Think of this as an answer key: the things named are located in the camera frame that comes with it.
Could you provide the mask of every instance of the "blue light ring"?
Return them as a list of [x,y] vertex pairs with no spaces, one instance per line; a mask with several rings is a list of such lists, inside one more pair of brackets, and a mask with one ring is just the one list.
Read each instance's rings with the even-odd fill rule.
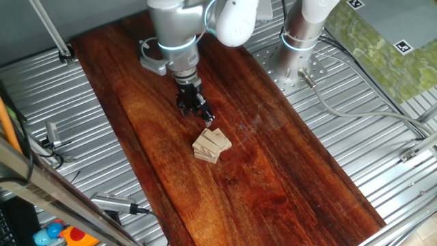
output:
[[196,35],[194,35],[194,37],[193,37],[192,40],[190,40],[190,41],[187,42],[186,44],[183,44],[183,45],[180,45],[180,46],[169,47],[169,46],[162,45],[160,42],[158,42],[158,46],[159,46],[161,49],[168,50],[168,51],[179,51],[179,50],[181,50],[181,49],[188,48],[189,46],[191,46],[192,44],[194,44],[194,42],[196,42]]
[[295,50],[295,51],[310,51],[312,49],[314,49],[314,47],[316,46],[317,43],[315,43],[313,46],[309,47],[309,48],[296,48],[294,46],[292,46],[291,44],[287,43],[287,41],[285,41],[284,35],[281,36],[282,42],[286,45],[286,47]]

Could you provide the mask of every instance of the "mounting plate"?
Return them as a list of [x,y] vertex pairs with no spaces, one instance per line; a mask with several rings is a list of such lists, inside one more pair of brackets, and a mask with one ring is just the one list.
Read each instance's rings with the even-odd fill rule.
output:
[[[267,48],[253,53],[253,56],[264,69],[264,71],[267,72],[268,76],[270,76],[270,78],[277,84],[282,93],[284,95],[288,95],[289,93],[299,90],[302,87],[306,87],[307,84],[303,81],[303,79],[285,79],[285,77],[281,77],[272,71],[269,62],[270,57],[272,56],[273,52],[278,49],[279,45],[281,45],[281,43],[273,44]],[[326,71],[325,67],[323,67],[314,54],[311,55],[310,66],[311,67],[308,73],[316,82],[320,81],[328,74],[328,71]]]

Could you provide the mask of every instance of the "blue object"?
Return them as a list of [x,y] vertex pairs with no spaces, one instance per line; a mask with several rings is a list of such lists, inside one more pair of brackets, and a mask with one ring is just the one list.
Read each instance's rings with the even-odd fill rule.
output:
[[62,225],[59,222],[55,222],[47,227],[47,234],[49,237],[57,239],[62,230]]
[[33,235],[33,239],[38,246],[46,246],[52,241],[52,238],[48,236],[46,229],[36,232]]

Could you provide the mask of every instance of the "dark wood surface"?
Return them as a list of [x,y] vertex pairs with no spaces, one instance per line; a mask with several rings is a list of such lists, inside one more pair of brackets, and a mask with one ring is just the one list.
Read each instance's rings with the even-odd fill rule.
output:
[[137,60],[147,14],[71,41],[172,245],[358,245],[384,221],[243,48],[199,43],[203,95],[234,145],[195,159],[204,123],[175,105],[170,72]]

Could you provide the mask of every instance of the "metal bar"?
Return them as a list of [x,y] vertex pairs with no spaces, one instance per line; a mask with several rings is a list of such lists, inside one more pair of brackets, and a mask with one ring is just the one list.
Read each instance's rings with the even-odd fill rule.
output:
[[64,42],[62,37],[59,35],[59,32],[57,31],[55,25],[53,24],[52,20],[50,19],[50,16],[48,16],[46,10],[44,9],[44,6],[41,4],[40,0],[29,0],[32,7],[36,11],[36,14],[40,17],[42,23],[46,27],[48,33],[52,37],[53,41],[55,42],[57,48],[61,52],[61,54],[64,57],[71,57],[71,59],[66,59],[67,64],[71,65],[74,64],[74,60],[72,58],[72,55],[70,51],[68,50],[67,44]]
[[426,219],[429,219],[435,212],[437,212],[437,195],[415,212],[408,211],[404,216],[400,216],[398,219],[390,222],[359,246],[387,245],[402,234],[417,227],[418,224]]
[[427,111],[425,111],[425,113],[422,113],[422,115],[420,115],[417,118],[417,121],[421,123],[426,123],[430,119],[434,118],[436,115],[437,115],[437,103],[432,105]]
[[[29,160],[0,138],[0,167],[25,177]],[[0,185],[23,199],[52,213],[107,245],[138,246],[135,239],[122,226],[105,215],[95,204],[68,184],[55,170],[40,160],[34,165],[31,184],[20,186],[14,182]]]

